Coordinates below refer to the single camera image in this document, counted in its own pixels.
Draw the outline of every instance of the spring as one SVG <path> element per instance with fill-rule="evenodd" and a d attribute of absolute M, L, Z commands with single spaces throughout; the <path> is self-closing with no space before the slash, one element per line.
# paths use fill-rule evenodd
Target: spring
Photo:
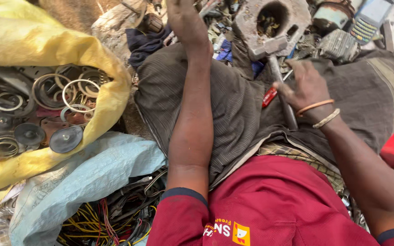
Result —
<path fill-rule="evenodd" d="M 100 74 L 100 85 L 110 82 L 110 77 L 104 70 L 98 69 L 98 73 Z"/>

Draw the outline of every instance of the bracelet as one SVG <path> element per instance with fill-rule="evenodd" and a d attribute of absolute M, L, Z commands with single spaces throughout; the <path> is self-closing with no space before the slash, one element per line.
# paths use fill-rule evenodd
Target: bracelet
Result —
<path fill-rule="evenodd" d="M 305 108 L 300 109 L 299 111 L 297 111 L 296 112 L 296 116 L 297 117 L 302 117 L 303 116 L 302 113 L 305 112 L 308 109 L 316 108 L 318 106 L 325 105 L 325 104 L 328 104 L 328 103 L 333 103 L 333 102 L 335 102 L 334 99 L 329 99 L 329 100 L 321 101 L 319 103 L 311 104 L 308 107 L 305 107 Z"/>
<path fill-rule="evenodd" d="M 324 126 L 326 123 L 328 123 L 333 118 L 335 118 L 339 113 L 340 113 L 340 109 L 335 109 L 335 111 L 332 114 L 330 114 L 328 117 L 324 118 L 319 123 L 313 125 L 313 128 L 317 129 Z"/>

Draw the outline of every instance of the metal scrap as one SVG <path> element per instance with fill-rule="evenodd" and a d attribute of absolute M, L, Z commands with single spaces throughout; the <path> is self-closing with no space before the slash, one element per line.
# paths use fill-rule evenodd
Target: metal scrap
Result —
<path fill-rule="evenodd" d="M 349 33 L 340 29 L 326 35 L 318 48 L 320 57 L 340 64 L 353 61 L 359 54 L 358 42 Z"/>

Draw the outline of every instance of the gray cloth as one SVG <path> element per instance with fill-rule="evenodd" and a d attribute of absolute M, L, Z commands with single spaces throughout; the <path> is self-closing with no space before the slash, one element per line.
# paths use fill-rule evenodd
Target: gray cloth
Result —
<path fill-rule="evenodd" d="M 352 64 L 332 66 L 329 60 L 314 65 L 327 81 L 331 98 L 343 120 L 376 153 L 394 132 L 394 55 L 376 51 Z M 135 101 L 153 137 L 165 155 L 176 123 L 187 73 L 187 57 L 180 44 L 159 50 L 139 67 Z M 325 136 L 303 118 L 299 130 L 286 128 L 279 99 L 262 109 L 270 87 L 266 67 L 256 81 L 249 72 L 212 60 L 211 104 L 214 147 L 209 166 L 210 189 L 256 153 L 264 141 L 285 141 L 312 154 L 339 173 Z M 290 85 L 295 81 L 288 79 Z"/>

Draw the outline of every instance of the scrap pile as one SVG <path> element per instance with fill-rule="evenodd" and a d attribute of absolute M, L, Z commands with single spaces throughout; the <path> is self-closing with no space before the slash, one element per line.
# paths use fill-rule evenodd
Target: scrap pile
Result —
<path fill-rule="evenodd" d="M 58 242 L 67 246 L 127 246 L 150 233 L 156 206 L 165 189 L 158 170 L 101 200 L 84 203 L 63 223 Z"/>
<path fill-rule="evenodd" d="M 109 81 L 101 70 L 72 64 L 0 67 L 0 160 L 48 146 L 73 150 Z"/>

